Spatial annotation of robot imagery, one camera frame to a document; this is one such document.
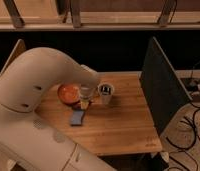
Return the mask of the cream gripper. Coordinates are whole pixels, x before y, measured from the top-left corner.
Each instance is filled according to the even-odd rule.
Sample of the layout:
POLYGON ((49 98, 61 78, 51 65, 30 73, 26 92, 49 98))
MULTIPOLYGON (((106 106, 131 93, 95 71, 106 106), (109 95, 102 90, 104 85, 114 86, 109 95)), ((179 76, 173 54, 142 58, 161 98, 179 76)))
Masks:
POLYGON ((91 101, 92 97, 94 94, 94 89, 93 88, 88 88, 81 86, 79 88, 79 98, 80 102, 89 102, 91 101))

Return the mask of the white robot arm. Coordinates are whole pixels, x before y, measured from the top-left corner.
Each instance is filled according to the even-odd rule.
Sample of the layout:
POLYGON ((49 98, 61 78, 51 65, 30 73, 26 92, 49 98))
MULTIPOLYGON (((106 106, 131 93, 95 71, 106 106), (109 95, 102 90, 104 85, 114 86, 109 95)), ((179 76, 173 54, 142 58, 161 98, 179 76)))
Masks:
POLYGON ((87 100, 99 83, 96 71, 59 50, 22 53, 0 76, 0 148, 27 171, 116 171, 42 117, 53 86, 77 84, 87 100))

